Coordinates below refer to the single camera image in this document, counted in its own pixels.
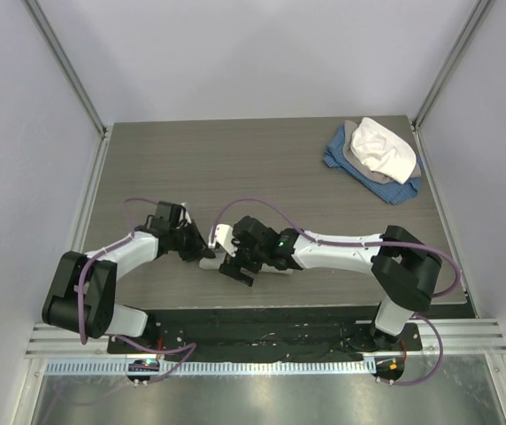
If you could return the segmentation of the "grey cloth napkin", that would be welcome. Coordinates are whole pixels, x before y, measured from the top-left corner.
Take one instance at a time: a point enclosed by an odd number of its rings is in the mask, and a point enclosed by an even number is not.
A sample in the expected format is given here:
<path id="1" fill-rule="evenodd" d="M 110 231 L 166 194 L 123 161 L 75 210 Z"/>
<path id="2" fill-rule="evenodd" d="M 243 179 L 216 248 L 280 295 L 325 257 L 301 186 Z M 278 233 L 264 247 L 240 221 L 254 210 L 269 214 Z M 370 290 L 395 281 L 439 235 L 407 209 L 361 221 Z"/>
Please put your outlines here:
<path id="1" fill-rule="evenodd" d="M 202 258 L 199 261 L 199 267 L 204 270 L 230 271 L 230 272 L 250 272 L 273 273 L 273 274 L 292 274 L 294 270 L 299 270 L 294 261 L 269 259 L 269 262 L 263 262 L 263 258 L 255 253 L 245 250 L 238 250 L 234 256 L 226 251 L 216 252 L 213 258 Z"/>

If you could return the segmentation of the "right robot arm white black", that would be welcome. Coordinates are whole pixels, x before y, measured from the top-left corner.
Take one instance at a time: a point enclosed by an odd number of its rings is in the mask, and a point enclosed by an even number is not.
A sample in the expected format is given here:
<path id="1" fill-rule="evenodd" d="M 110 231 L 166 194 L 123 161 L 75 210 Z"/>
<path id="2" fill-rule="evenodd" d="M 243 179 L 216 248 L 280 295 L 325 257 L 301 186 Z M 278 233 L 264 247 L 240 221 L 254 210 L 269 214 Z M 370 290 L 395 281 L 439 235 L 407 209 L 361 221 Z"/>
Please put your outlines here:
<path id="1" fill-rule="evenodd" d="M 208 240 L 226 256 L 219 268 L 246 285 L 269 266 L 278 271 L 327 268 L 373 276 L 385 292 L 369 328 L 374 346 L 397 344 L 414 313 L 429 309 L 441 270 L 441 258 L 424 251 L 404 228 L 390 226 L 370 236 L 326 236 L 296 228 L 281 232 L 246 216 L 235 225 L 218 224 Z"/>

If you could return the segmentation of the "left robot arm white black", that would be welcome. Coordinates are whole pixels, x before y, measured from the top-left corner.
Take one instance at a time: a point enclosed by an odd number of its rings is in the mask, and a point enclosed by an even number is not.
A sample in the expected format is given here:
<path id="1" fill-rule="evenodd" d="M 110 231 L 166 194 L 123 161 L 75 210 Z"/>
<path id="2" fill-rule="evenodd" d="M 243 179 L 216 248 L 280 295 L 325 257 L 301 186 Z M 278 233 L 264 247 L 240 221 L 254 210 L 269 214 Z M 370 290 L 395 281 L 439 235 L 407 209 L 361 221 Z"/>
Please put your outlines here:
<path id="1" fill-rule="evenodd" d="M 42 321 L 89 338 L 125 336 L 140 353 L 158 341 L 155 319 L 116 302 L 119 279 L 137 267 L 175 252 L 184 262 L 213 259 L 185 205 L 159 201 L 145 223 L 96 251 L 68 251 L 59 260 L 42 308 Z"/>

